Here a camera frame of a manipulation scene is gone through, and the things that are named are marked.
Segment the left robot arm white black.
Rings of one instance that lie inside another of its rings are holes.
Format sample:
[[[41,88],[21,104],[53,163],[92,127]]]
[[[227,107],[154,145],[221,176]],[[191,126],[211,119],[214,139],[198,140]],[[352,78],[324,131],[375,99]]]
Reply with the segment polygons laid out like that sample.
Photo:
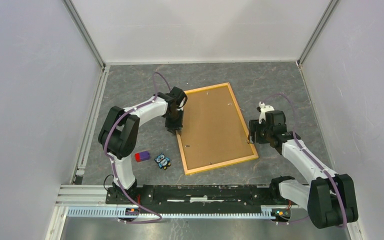
[[[125,204],[131,204],[137,198],[137,180],[133,174],[131,154],[137,144],[139,128],[162,117],[166,130],[176,135],[183,128],[183,107],[187,101],[187,94],[173,87],[169,93],[158,92],[142,103],[126,108],[113,106],[108,111],[98,142],[110,159],[113,184],[119,189],[117,196]]]

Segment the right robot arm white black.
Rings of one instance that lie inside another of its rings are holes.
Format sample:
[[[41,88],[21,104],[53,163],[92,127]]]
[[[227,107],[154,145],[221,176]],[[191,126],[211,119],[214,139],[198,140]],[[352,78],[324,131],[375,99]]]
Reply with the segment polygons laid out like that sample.
[[[322,163],[295,131],[289,131],[286,115],[271,106],[258,108],[259,118],[249,121],[253,144],[269,144],[293,164],[306,180],[299,183],[292,176],[271,180],[269,199],[275,204],[289,200],[307,211],[318,229],[345,227],[359,219],[355,185],[348,174],[339,174]]]

